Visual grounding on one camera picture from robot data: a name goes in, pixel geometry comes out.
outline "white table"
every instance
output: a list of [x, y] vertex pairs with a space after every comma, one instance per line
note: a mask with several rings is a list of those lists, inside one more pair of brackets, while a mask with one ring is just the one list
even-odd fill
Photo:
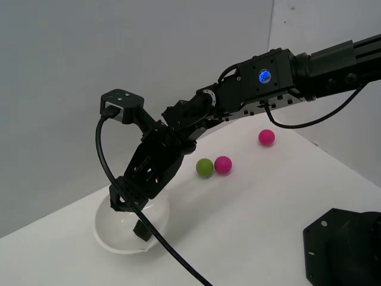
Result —
[[[277, 136], [271, 148], [257, 142], [265, 128]], [[220, 155], [233, 160], [229, 176], [196, 176], [198, 159]], [[265, 115], [202, 138], [167, 189], [165, 237], [213, 285], [308, 286], [302, 230], [332, 207], [381, 211], [380, 188]], [[131, 256], [101, 248], [92, 227], [106, 194], [3, 237], [0, 285], [198, 285], [161, 246]]]

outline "blue led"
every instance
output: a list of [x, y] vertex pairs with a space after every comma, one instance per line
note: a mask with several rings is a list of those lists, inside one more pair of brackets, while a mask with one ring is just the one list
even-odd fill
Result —
[[260, 82], [268, 83], [271, 80], [271, 73], [269, 70], [261, 70], [260, 71]]

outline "magenta ball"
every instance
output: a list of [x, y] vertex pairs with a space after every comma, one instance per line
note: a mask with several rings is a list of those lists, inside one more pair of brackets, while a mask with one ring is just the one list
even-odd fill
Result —
[[218, 174], [227, 174], [232, 169], [233, 163], [231, 159], [226, 156], [218, 157], [214, 161], [214, 168]]
[[275, 141], [275, 134], [269, 129], [264, 129], [258, 135], [258, 139], [263, 146], [271, 146]]

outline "white wall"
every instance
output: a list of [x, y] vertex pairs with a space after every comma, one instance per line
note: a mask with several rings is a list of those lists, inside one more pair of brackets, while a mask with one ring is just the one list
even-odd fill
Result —
[[[2, 1], [0, 237], [108, 183], [95, 153], [99, 97], [122, 88], [155, 118], [266, 52], [272, 1]], [[123, 173], [140, 139], [107, 123]]]
[[[380, 0], [275, 0], [270, 48], [312, 53], [381, 33]], [[350, 93], [276, 111], [286, 124], [319, 118]], [[331, 119], [298, 132], [376, 185], [381, 186], [381, 82], [369, 84]]]

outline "black cable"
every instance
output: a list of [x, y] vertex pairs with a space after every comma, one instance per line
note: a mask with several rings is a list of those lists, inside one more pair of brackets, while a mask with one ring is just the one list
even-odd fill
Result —
[[316, 119], [316, 120], [313, 120], [313, 121], [310, 121], [310, 122], [306, 122], [306, 123], [303, 123], [303, 124], [298, 124], [298, 125], [284, 125], [284, 124], [281, 124], [279, 122], [276, 122], [274, 117], [271, 115], [271, 111], [268, 107], [268, 104], [266, 104], [264, 106], [264, 109], [267, 113], [267, 116], [268, 116], [268, 119], [270, 119], [270, 121], [275, 125], [275, 126], [278, 126], [280, 128], [284, 128], [284, 129], [299, 129], [299, 128], [306, 128], [306, 127], [310, 127], [312, 125], [315, 125], [315, 124], [318, 124], [320, 122], [323, 122], [324, 120], [334, 116], [335, 114], [337, 114], [338, 112], [340, 112], [344, 107], [346, 107], [355, 97], [356, 95], [358, 95], [360, 93], [360, 91], [367, 85], [367, 83], [363, 84], [362, 87], [358, 88], [350, 97], [348, 97], [348, 99], [346, 101], [344, 101], [344, 103], [342, 105], [340, 105], [338, 108], [336, 108], [335, 110], [333, 110], [332, 112], [328, 113], [327, 115], [319, 118], [319, 119]]
[[218, 80], [217, 80], [218, 83], [221, 83], [222, 80], [224, 79], [224, 77], [225, 77], [228, 73], [230, 73], [232, 70], [236, 70], [237, 68], [238, 68], [238, 64], [234, 64], [234, 65], [228, 67], [227, 69], [225, 69], [225, 70], [222, 72], [222, 74], [220, 75], [220, 77], [218, 78]]
[[96, 144], [96, 152], [98, 153], [99, 161], [101, 162], [102, 168], [110, 180], [111, 184], [117, 191], [118, 195], [122, 197], [122, 199], [126, 202], [126, 204], [136, 213], [138, 218], [142, 221], [142, 223], [151, 231], [154, 237], [161, 243], [161, 245], [175, 258], [190, 274], [192, 274], [202, 285], [212, 286], [210, 282], [208, 282], [200, 273], [198, 273], [184, 258], [181, 257], [179, 253], [164, 239], [164, 237], [157, 231], [157, 229], [153, 226], [153, 224], [147, 219], [147, 217], [138, 209], [138, 207], [133, 202], [132, 198], [129, 194], [123, 192], [122, 188], [118, 184], [115, 179], [113, 173], [111, 173], [110, 168], [107, 165], [106, 159], [102, 150], [101, 143], [101, 132], [103, 123], [108, 118], [105, 116], [101, 116], [95, 132], [95, 144]]

